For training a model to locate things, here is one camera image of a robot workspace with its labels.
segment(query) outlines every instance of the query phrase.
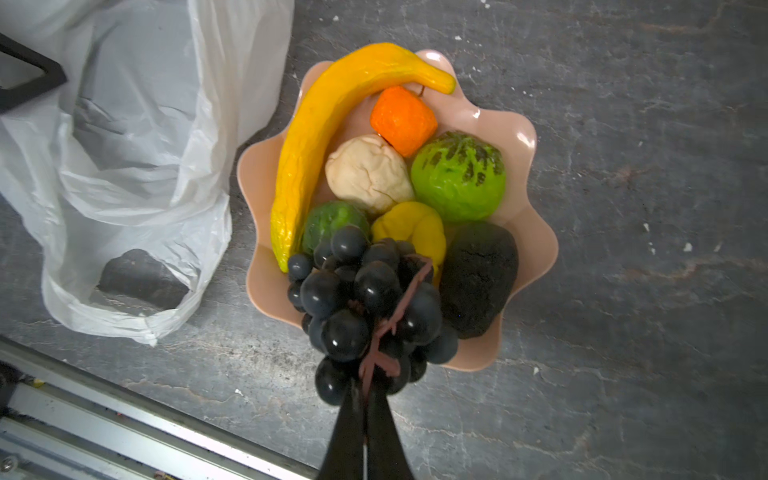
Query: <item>fake fruit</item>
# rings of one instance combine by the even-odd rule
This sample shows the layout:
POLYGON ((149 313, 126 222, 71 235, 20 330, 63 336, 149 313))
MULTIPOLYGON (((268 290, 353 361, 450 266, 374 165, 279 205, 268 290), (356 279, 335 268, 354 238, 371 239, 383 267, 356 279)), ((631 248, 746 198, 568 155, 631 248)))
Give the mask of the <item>fake fruit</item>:
POLYGON ((302 281, 302 306, 308 312, 302 327, 312 346, 326 357, 317 369, 315 387, 320 398, 331 405, 339 404, 340 393, 352 378, 360 378, 363 385, 376 382, 388 395, 416 382, 424 375, 427 359, 424 347, 417 349, 405 338, 429 346, 442 331, 439 292, 432 284, 423 283, 430 260, 411 253, 410 243, 391 238, 361 254, 360 247, 368 245, 367 239, 354 228, 346 227, 333 235, 330 244, 334 254, 325 261, 340 261, 336 255, 341 253, 349 255, 345 257, 349 262, 333 272, 315 270, 302 281), (403 276, 378 258, 364 261, 372 250, 372 258, 388 253, 395 265, 417 260, 407 265, 419 265, 420 271, 403 276), (391 325, 396 325, 395 333, 391 325))
POLYGON ((333 406, 341 405, 349 380, 349 372, 344 365, 328 357, 320 362, 315 371, 317 394, 325 403, 333 406))
POLYGON ((447 223, 491 215, 502 202, 506 179, 498 148, 458 131, 424 145, 411 166, 416 198, 447 223))
POLYGON ((371 340, 371 331, 361 316, 344 309, 325 322, 320 338, 331 359, 350 362, 365 352, 371 340))
POLYGON ((322 269, 326 265, 326 260, 333 257, 330 240, 323 239, 315 248, 314 260, 315 266, 322 269))
POLYGON ((304 280, 312 273, 313 258, 306 253, 296 253, 288 259, 288 277, 291 281, 304 280))
POLYGON ((270 221, 272 250, 283 272, 299 250, 300 229, 323 168, 325 151, 342 120, 363 98, 417 82, 451 94, 456 80, 394 44, 373 44, 333 62, 306 93, 280 152, 270 221))
POLYGON ((328 318, 343 305, 340 286, 341 279, 334 272, 312 273, 301 284, 301 304, 311 316, 328 318))
POLYGON ((334 195, 372 215, 414 199, 408 168, 379 135, 361 135, 328 156, 326 179, 334 195))
POLYGON ((397 85, 382 92, 371 112, 371 127, 403 157, 410 157, 435 134, 437 118, 421 98, 397 85))
POLYGON ((443 326, 440 335, 425 346, 420 346, 427 362, 441 365, 449 362, 458 352, 458 336, 449 326, 443 326))
POLYGON ((301 280, 297 280, 288 286, 288 301, 295 308, 303 308, 301 303, 301 280))
POLYGON ((397 204, 373 223, 371 231, 374 241, 387 237, 409 241, 419 255, 432 259, 435 272, 445 259, 442 220, 433 208, 425 204, 397 204))
MULTIPOLYGON (((315 249, 325 240, 328 242, 328 255, 330 255, 331 237, 339 228, 346 225, 358 227, 366 236, 370 231, 366 215, 352 204, 334 200, 314 207, 306 217, 304 235, 301 240, 302 249, 310 255, 314 254, 315 249)), ((323 263, 320 262, 317 267, 320 268, 322 265, 323 263)))
POLYGON ((511 233, 493 223, 462 227, 445 255, 440 279, 443 320, 460 339, 482 335, 504 309, 517 275, 511 233))

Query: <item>fruit bowl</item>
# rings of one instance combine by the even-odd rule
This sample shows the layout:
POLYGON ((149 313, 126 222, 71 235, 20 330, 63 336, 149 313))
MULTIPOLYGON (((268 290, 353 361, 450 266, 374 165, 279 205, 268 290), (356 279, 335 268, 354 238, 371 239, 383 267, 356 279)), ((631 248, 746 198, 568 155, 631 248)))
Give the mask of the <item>fruit bowl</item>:
MULTIPOLYGON (((453 67, 443 54, 434 50, 422 50, 417 55, 455 77, 453 67)), ((303 98, 303 93, 331 63, 320 62, 306 73, 297 106, 303 98)), ((474 106, 458 85, 451 95, 441 94, 417 84, 409 84, 406 87, 422 94, 422 100, 435 112, 439 123, 438 134, 447 130, 464 131, 495 145, 502 152, 507 169, 506 193, 501 206, 488 221, 509 230, 517 243, 520 266, 517 280, 509 293, 511 299, 517 292, 547 273, 558 257, 557 237, 528 200, 528 173, 536 152, 536 130, 533 124, 520 114, 483 110, 474 106)), ((369 117, 377 98, 378 95, 368 97, 349 113, 331 140, 326 156, 350 138, 375 133, 369 123, 369 117)), ((286 298, 288 276, 281 272, 277 265, 270 239, 270 215, 275 197, 277 165, 286 132, 287 128, 274 137, 248 147, 240 156, 237 179, 257 229, 256 249, 246 280, 248 296, 253 305, 265 315, 301 328, 303 314, 298 313, 286 298)), ((334 198, 324 174, 321 174, 312 206, 334 198)), ((450 241, 451 229, 446 228, 446 233, 450 241)), ((465 372, 484 369, 496 359, 501 339, 500 314, 485 334, 461 340, 456 356, 444 366, 465 372)))

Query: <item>green melon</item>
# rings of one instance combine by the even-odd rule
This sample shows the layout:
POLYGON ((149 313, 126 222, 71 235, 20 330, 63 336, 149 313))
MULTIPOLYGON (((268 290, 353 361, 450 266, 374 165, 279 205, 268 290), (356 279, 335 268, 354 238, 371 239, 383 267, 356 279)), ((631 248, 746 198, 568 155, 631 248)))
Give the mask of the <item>green melon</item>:
POLYGON ((371 226, 368 219, 354 205, 334 200, 314 207, 306 216, 301 239, 302 250, 312 255, 323 239, 330 240, 339 228, 346 225, 355 225, 370 237, 371 226))
POLYGON ((416 198, 449 223, 491 215, 502 202, 506 181, 498 148, 460 131, 425 144, 411 166, 416 198))

